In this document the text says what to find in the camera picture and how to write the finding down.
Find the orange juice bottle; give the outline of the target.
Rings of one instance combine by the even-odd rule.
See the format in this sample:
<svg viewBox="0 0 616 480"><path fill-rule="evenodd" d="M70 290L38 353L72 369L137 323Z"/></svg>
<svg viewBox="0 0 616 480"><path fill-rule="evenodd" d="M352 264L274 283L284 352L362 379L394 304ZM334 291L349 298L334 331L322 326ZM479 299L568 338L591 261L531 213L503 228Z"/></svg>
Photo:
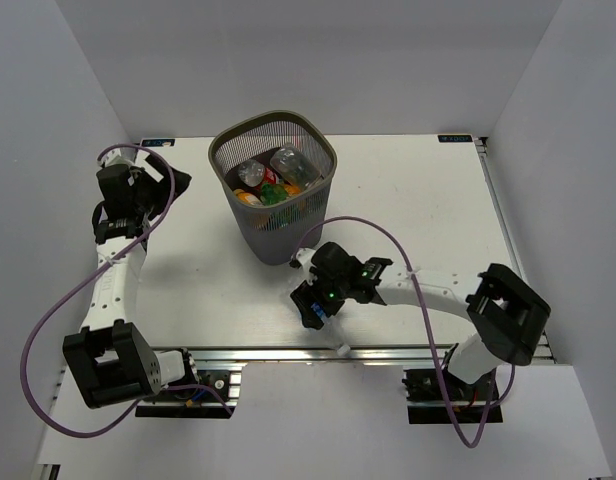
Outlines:
<svg viewBox="0 0 616 480"><path fill-rule="evenodd" d="M260 198L257 195L249 191L238 188L238 189L234 189L233 193L235 197L244 204L247 204L250 206L257 206L257 207L263 206L263 203L260 200Z"/></svg>

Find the blue label bottle front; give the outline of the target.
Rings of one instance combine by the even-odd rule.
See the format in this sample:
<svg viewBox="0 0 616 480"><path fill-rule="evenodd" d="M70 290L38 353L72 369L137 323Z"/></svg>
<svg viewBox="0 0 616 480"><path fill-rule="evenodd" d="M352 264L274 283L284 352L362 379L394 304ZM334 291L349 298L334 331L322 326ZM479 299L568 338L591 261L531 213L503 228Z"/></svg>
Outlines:
<svg viewBox="0 0 616 480"><path fill-rule="evenodd" d="M324 337L327 341L329 349L333 350L338 357L347 357L351 351L350 346L344 341L343 334L335 323L326 315L322 306L314 302L311 305L313 313L321 321L321 331L324 332Z"/></svg>

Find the red cap clear bottle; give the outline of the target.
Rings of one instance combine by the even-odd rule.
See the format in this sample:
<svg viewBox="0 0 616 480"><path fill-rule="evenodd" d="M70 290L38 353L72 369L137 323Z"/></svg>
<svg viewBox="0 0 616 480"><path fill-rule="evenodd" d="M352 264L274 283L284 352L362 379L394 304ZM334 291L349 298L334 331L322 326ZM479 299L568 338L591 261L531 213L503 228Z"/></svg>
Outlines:
<svg viewBox="0 0 616 480"><path fill-rule="evenodd" d="M278 175L269 167L255 159L248 159L237 168L239 179L249 188L260 190L264 185L280 184Z"/></svg>

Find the green crushed bottle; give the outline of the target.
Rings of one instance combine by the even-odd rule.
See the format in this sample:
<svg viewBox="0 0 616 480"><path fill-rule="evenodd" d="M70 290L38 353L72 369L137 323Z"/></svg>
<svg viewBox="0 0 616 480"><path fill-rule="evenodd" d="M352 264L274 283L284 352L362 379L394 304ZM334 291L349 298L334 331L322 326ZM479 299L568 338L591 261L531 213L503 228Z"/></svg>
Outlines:
<svg viewBox="0 0 616 480"><path fill-rule="evenodd" d="M282 184L264 183L260 193L260 200L265 206L276 205L289 197L285 186Z"/></svg>

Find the clear bottle silver cap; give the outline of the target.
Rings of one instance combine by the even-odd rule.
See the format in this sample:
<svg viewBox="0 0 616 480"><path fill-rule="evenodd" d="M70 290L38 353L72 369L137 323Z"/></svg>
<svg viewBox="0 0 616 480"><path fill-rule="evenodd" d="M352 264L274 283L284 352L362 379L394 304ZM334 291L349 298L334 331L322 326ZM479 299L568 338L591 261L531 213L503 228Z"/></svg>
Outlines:
<svg viewBox="0 0 616 480"><path fill-rule="evenodd" d="M321 179L319 169L296 147L286 144L270 159L271 167L289 184L306 191Z"/></svg>

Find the orange textured bottle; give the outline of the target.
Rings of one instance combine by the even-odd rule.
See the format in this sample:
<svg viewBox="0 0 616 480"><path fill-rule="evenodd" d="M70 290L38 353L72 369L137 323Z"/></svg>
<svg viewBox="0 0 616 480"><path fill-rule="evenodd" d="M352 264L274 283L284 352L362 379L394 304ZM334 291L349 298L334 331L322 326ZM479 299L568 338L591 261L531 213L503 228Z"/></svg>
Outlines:
<svg viewBox="0 0 616 480"><path fill-rule="evenodd" d="M282 187L284 188L289 197L294 197L302 193L302 190L300 188L292 184L283 183Z"/></svg>

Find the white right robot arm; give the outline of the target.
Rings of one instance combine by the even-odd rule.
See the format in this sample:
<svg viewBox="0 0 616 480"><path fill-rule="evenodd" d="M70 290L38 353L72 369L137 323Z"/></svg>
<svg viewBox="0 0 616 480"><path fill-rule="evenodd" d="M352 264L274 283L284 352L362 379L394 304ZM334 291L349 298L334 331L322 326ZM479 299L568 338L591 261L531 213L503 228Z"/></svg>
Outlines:
<svg viewBox="0 0 616 480"><path fill-rule="evenodd" d="M474 275L413 271L388 258L360 261L328 242L300 249L290 265L303 274L290 298L307 329L322 329L348 300L414 306L470 322L475 334L451 349L439 374L441 390L454 399L503 364L529 365L551 314L538 293L499 263Z"/></svg>

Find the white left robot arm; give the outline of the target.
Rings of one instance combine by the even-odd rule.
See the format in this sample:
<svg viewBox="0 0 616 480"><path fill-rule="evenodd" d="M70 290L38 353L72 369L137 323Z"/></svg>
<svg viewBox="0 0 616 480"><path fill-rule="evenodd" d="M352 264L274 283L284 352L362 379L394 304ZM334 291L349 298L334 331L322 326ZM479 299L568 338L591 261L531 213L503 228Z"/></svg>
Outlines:
<svg viewBox="0 0 616 480"><path fill-rule="evenodd" d="M97 260L103 273L78 333L63 341L63 354L86 405L101 408L156 396L167 388L187 399L199 387L199 374L184 348L158 352L134 321L139 276L147 255L145 232L166 203L189 186L190 175L166 168L153 154L155 180L130 161L109 161L98 172L103 200L93 212Z"/></svg>

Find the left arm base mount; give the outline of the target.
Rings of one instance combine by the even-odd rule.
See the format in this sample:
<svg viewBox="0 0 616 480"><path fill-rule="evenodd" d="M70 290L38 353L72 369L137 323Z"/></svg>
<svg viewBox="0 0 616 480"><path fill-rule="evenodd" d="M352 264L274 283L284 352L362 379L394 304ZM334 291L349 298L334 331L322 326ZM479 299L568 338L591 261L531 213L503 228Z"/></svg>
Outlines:
<svg viewBox="0 0 616 480"><path fill-rule="evenodd" d="M199 370L203 388L162 391L142 401L135 409L137 418L229 419L240 394L242 365L211 365Z"/></svg>

